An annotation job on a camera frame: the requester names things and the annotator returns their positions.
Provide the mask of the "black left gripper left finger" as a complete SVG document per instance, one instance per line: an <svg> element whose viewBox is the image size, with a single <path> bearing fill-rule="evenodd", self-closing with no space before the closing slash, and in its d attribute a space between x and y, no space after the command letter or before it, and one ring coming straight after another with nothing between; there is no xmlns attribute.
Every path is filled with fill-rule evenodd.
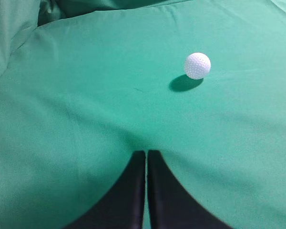
<svg viewBox="0 0 286 229"><path fill-rule="evenodd" d="M145 203L145 152L135 151L110 190L66 229L141 229Z"/></svg>

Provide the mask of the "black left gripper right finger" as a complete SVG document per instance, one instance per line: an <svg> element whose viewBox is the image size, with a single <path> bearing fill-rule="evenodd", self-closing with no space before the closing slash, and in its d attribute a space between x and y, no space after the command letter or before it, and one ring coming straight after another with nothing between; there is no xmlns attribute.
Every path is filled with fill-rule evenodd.
<svg viewBox="0 0 286 229"><path fill-rule="evenodd" d="M147 154L147 196L153 229L230 229L182 186L159 150Z"/></svg>

